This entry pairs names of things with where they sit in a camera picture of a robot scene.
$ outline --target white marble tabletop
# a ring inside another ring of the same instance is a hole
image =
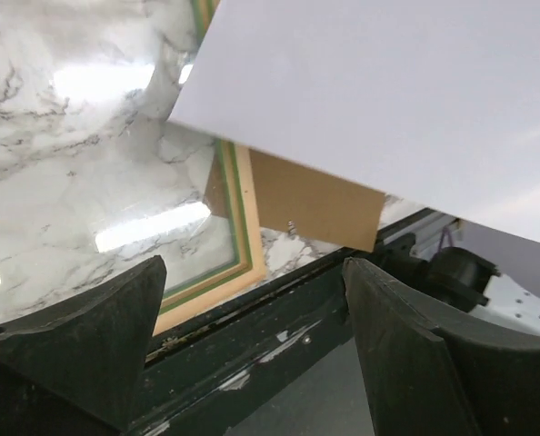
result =
[[[231,260],[227,221],[200,208],[213,139],[165,122],[196,49],[189,0],[0,2],[0,322],[155,254],[167,286]],[[127,227],[184,206],[174,229]],[[418,209],[388,197],[381,226]],[[267,280],[338,248],[263,240]]]

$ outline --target gray floor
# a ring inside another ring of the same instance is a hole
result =
[[[355,342],[330,352],[225,436],[374,435]]]

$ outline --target gray surface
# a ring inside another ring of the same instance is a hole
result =
[[[374,435],[355,342],[332,350],[226,436]]]
[[[466,223],[464,247],[496,263],[503,273],[540,298],[540,243]]]

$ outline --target white paper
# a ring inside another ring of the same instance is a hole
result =
[[[224,0],[171,119],[540,242],[540,0]]]

